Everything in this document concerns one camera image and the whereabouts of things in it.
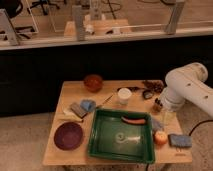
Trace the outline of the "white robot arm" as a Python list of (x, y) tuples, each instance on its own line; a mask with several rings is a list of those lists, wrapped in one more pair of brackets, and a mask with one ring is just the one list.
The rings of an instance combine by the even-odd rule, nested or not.
[(160, 94), (163, 107), (178, 111), (188, 100), (213, 117), (213, 88), (205, 84), (207, 78), (207, 68), (198, 62), (169, 71)]

